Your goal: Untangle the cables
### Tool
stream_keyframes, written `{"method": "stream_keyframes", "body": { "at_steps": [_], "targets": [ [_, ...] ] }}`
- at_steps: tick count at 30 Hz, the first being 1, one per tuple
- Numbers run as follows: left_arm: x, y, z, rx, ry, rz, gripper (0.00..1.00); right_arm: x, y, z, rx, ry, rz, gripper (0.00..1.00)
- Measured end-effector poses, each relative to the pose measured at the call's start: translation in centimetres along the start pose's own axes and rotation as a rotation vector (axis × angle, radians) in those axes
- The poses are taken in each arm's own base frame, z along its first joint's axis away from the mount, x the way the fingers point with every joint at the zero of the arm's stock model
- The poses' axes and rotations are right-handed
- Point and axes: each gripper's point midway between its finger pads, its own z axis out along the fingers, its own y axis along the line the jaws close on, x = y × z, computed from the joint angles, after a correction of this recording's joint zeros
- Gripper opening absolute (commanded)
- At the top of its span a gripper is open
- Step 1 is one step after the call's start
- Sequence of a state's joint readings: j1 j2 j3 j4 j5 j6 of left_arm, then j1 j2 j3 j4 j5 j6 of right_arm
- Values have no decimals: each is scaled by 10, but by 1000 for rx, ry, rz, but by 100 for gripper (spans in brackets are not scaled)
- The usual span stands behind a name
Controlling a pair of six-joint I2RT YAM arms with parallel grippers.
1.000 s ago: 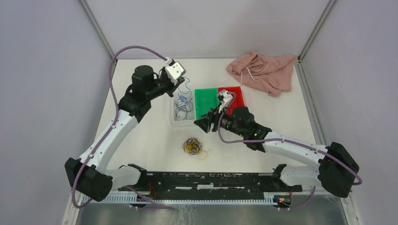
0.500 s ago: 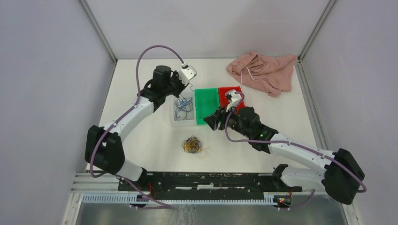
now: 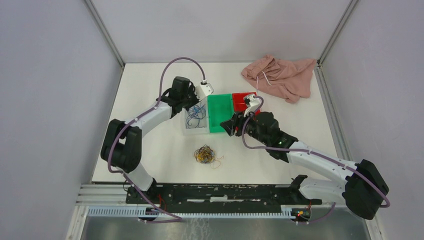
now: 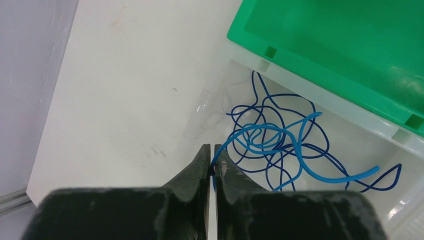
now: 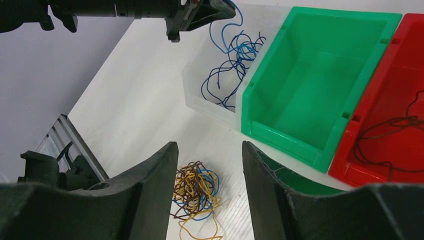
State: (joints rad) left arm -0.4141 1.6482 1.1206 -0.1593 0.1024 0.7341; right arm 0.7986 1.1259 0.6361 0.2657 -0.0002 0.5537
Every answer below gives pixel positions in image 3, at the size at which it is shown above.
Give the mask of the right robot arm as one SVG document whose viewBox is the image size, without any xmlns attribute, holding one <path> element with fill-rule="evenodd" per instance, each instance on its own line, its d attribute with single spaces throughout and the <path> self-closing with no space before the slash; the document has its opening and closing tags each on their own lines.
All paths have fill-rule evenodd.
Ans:
<svg viewBox="0 0 424 240">
<path fill-rule="evenodd" d="M 324 180 L 306 177 L 300 185 L 289 189 L 289 199 L 302 204 L 307 199 L 320 199 L 344 204 L 357 216 L 372 220 L 380 208 L 389 208 L 389 187 L 376 165 L 366 159 L 355 162 L 316 150 L 298 138 L 282 131 L 271 112 L 235 112 L 219 124 L 229 136 L 249 136 L 276 159 L 309 169 Z"/>
</svg>

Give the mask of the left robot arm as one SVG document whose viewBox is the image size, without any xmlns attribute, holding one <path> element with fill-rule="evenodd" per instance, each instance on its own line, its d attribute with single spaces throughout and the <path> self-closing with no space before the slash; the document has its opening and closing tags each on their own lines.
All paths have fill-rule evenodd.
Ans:
<svg viewBox="0 0 424 240">
<path fill-rule="evenodd" d="M 155 179 L 141 164 L 142 140 L 159 124 L 172 119 L 183 109 L 189 110 L 213 93 L 211 85 L 195 86 L 188 78 L 176 76 L 172 86 L 156 99 L 145 112 L 129 121 L 113 119 L 109 122 L 100 151 L 100 157 L 114 173 L 124 175 L 138 187 L 138 197 L 149 204 L 156 200 Z"/>
</svg>

